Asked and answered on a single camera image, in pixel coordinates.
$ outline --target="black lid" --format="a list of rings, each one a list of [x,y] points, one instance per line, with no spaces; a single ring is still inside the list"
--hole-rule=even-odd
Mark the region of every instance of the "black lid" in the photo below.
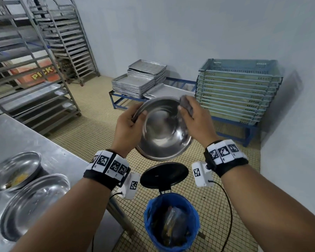
[[[140,184],[146,188],[170,190],[188,176],[188,168],[180,163],[168,162],[147,169],[140,178]]]

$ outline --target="blue metal stand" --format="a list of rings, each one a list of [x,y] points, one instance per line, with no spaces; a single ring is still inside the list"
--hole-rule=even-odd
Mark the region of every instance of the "blue metal stand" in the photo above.
[[[173,81],[171,86],[173,86],[176,82],[182,82],[183,84],[181,85],[180,88],[183,88],[185,86],[185,84],[192,84],[192,85],[194,85],[193,88],[192,88],[192,91],[194,91],[196,89],[196,81],[181,80],[181,79],[170,78],[170,77],[167,77],[166,80]],[[119,94],[119,93],[114,92],[113,90],[109,92],[109,95],[110,95],[110,99],[111,99],[112,106],[113,106],[114,109],[121,108],[121,109],[125,109],[126,110],[127,107],[124,107],[124,106],[119,104],[124,99],[129,99],[129,100],[133,100],[133,101],[140,101],[140,102],[145,102],[145,101],[149,100],[148,98],[145,98],[145,97],[143,97],[143,98],[135,98],[135,97],[127,96],[127,95],[124,95],[124,94]],[[117,97],[120,97],[120,98],[118,100],[114,101],[113,100],[113,96],[117,96]],[[232,124],[232,125],[235,125],[235,126],[239,126],[239,127],[245,128],[245,138],[238,138],[238,137],[235,137],[235,136],[232,136],[232,135],[228,135],[228,134],[225,134],[225,133],[217,132],[217,134],[219,136],[226,137],[226,138],[238,141],[244,147],[247,147],[249,145],[249,143],[251,142],[251,140],[253,139],[253,137],[255,136],[255,134],[256,134],[256,132],[258,130],[257,125],[250,126],[250,125],[246,125],[246,124],[243,124],[243,123],[227,120],[227,119],[224,119],[224,118],[218,118],[218,117],[214,117],[214,116],[212,116],[211,118],[213,120],[217,120],[217,121],[220,121],[220,122],[223,122],[223,123]]]

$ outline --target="trash can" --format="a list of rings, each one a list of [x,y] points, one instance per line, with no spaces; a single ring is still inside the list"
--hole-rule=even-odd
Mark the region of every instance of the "trash can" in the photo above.
[[[158,189],[160,195],[148,202],[144,212],[144,224],[146,231],[153,244],[159,251],[179,252],[184,251],[192,245],[200,229],[200,218],[191,203],[182,195],[167,193],[171,187],[180,183],[188,176],[188,168],[180,163],[162,163],[147,169],[140,178],[142,186]],[[171,208],[180,209],[186,216],[182,224],[186,226],[184,241],[177,246],[165,246],[161,233],[163,230],[163,219],[166,212]]]

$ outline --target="stainless steel bowl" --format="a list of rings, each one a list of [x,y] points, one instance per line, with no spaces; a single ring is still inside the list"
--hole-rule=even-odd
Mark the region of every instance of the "stainless steel bowl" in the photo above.
[[[172,96],[155,97],[146,101],[133,117],[147,110],[142,138],[136,147],[147,159],[167,161],[181,155],[193,141],[185,126],[176,117],[180,99]]]
[[[41,156],[36,152],[23,152],[1,162],[0,192],[14,191],[24,187],[37,176],[41,169]]]
[[[17,241],[37,219],[70,189],[62,174],[50,174],[30,182],[7,203],[0,217],[0,234]]]

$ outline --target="stainless steel table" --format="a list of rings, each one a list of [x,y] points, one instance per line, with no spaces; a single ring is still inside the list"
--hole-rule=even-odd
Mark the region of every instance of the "stainless steel table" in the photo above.
[[[64,174],[71,187],[83,177],[88,164],[8,115],[0,115],[0,162],[24,151],[40,153],[43,169],[50,174]],[[14,193],[0,194],[0,214]],[[112,198],[95,235],[95,251],[112,251],[124,230],[129,234],[134,232],[128,217]],[[0,236],[0,252],[9,251],[13,246],[13,242],[4,241]]]

